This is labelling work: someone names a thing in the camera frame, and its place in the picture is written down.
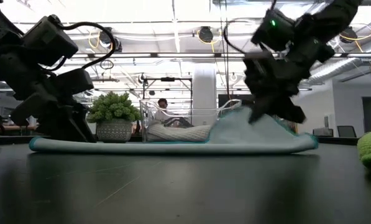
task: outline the plant pot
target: plant pot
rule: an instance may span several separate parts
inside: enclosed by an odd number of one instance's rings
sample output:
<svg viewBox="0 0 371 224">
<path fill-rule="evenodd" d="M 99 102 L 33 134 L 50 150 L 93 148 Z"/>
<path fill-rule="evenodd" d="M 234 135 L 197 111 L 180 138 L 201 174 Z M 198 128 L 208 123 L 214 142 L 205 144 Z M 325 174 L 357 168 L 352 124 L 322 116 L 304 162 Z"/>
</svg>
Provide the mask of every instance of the plant pot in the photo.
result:
<svg viewBox="0 0 371 224">
<path fill-rule="evenodd" d="M 96 134 L 98 141 L 127 142 L 131 138 L 132 123 L 124 119 L 113 119 L 98 123 Z"/>
</svg>

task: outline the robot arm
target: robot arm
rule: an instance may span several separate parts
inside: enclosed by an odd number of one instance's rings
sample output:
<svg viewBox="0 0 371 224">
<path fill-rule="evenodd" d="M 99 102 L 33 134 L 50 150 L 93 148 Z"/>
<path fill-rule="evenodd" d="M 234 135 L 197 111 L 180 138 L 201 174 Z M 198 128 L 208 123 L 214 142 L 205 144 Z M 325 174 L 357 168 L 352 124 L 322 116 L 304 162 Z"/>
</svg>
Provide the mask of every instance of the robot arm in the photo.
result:
<svg viewBox="0 0 371 224">
<path fill-rule="evenodd" d="M 107 59 L 114 50 L 82 68 L 58 76 L 53 73 L 78 51 L 64 30 L 79 26 L 94 26 L 107 32 L 91 22 L 64 27 L 59 18 L 48 16 L 24 34 L 0 11 L 0 81 L 5 81 L 15 92 L 14 98 L 22 101 L 11 113 L 17 125 L 27 126 L 26 119 L 33 116 L 39 122 L 36 131 L 53 139 L 95 142 L 85 121 L 87 109 L 72 95 L 94 88 L 85 68 Z M 115 49 L 112 34 L 107 35 Z M 40 66 L 53 66 L 60 59 L 58 67 L 52 70 Z"/>
<path fill-rule="evenodd" d="M 255 97 L 249 122 L 263 114 L 296 123 L 305 120 L 303 110 L 290 97 L 299 93 L 300 81 L 311 76 L 309 70 L 317 60 L 323 63 L 334 55 L 326 43 L 348 27 L 361 3 L 361 0 L 333 0 L 321 12 L 304 14 L 295 21 L 274 7 L 267 11 L 251 40 L 263 53 L 258 57 L 245 54 L 244 59 L 245 84 Z M 287 54 L 275 60 L 267 48 L 286 50 Z"/>
</svg>

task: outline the duct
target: duct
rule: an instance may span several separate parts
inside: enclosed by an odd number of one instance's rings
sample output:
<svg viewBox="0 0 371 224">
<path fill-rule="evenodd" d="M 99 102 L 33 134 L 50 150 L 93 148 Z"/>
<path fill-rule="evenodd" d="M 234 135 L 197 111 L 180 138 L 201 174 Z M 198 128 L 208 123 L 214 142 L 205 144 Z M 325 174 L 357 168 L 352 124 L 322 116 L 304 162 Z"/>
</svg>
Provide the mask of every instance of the duct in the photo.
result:
<svg viewBox="0 0 371 224">
<path fill-rule="evenodd" d="M 362 51 L 365 53 L 371 53 L 371 41 L 361 46 Z M 350 53 L 359 53 L 359 49 L 355 49 Z M 309 85 L 315 85 L 321 83 L 325 80 L 333 78 L 344 72 L 348 72 L 355 67 L 363 65 L 363 60 L 361 58 L 347 58 L 330 65 L 322 65 L 317 69 L 311 71 L 311 78 L 309 78 L 305 83 Z"/>
</svg>

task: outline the person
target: person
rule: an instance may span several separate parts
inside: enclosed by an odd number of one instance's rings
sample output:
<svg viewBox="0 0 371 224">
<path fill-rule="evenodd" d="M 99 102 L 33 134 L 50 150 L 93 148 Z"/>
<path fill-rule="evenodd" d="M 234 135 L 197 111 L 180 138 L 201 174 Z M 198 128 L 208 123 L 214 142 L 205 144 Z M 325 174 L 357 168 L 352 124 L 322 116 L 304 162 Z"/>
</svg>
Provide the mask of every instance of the person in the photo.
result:
<svg viewBox="0 0 371 224">
<path fill-rule="evenodd" d="M 167 109 L 167 100 L 164 99 L 164 98 L 159 99 L 158 100 L 158 105 L 159 105 L 159 108 L 161 108 L 161 109 Z M 166 121 L 167 119 L 170 118 L 167 114 L 173 114 L 173 113 L 171 113 L 167 110 L 165 110 L 165 113 L 162 112 L 162 110 L 156 111 L 155 119 L 158 120 L 158 121 L 163 122 L 163 121 Z"/>
</svg>

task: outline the table surface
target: table surface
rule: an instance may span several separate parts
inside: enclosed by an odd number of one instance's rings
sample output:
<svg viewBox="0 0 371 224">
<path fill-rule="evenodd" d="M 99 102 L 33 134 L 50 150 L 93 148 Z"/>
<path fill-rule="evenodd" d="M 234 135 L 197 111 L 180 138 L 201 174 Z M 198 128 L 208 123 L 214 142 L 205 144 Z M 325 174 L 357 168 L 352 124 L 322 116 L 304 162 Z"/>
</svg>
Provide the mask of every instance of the table surface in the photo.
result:
<svg viewBox="0 0 371 224">
<path fill-rule="evenodd" d="M 355 146 L 289 156 L 31 153 L 0 146 L 0 223 L 371 223 Z"/>
</svg>

